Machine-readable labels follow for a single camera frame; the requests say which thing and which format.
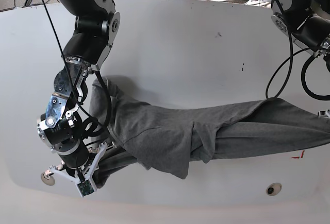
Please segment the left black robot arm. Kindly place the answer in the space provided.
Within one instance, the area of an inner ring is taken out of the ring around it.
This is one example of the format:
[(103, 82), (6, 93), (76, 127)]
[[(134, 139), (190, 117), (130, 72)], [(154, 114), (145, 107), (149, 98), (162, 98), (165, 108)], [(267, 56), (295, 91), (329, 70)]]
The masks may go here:
[(312, 8), (314, 0), (272, 0), (273, 23), (286, 34), (291, 44), (308, 51), (311, 56), (301, 71), (302, 87), (315, 100), (329, 101), (329, 95), (312, 92), (306, 83), (306, 72), (311, 63), (323, 57), (329, 69), (329, 20)]

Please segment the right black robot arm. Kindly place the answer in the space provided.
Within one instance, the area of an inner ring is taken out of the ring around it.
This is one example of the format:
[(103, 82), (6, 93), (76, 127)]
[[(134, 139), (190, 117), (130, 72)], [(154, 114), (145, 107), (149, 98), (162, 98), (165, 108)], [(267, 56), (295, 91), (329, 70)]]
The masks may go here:
[(54, 92), (46, 111), (37, 122), (41, 141), (61, 158), (41, 176), (47, 185), (59, 175), (73, 182), (82, 196), (96, 191), (93, 174), (110, 145), (102, 142), (96, 148), (84, 143), (89, 137), (107, 133), (111, 117), (111, 98), (106, 96), (107, 113), (104, 122), (88, 115), (82, 120), (82, 110), (88, 89), (86, 78), (94, 74), (102, 90), (106, 85), (100, 69), (108, 57), (120, 25), (120, 14), (114, 0), (60, 0), (75, 16), (75, 28), (65, 47), (60, 49), (64, 68), (54, 79)]

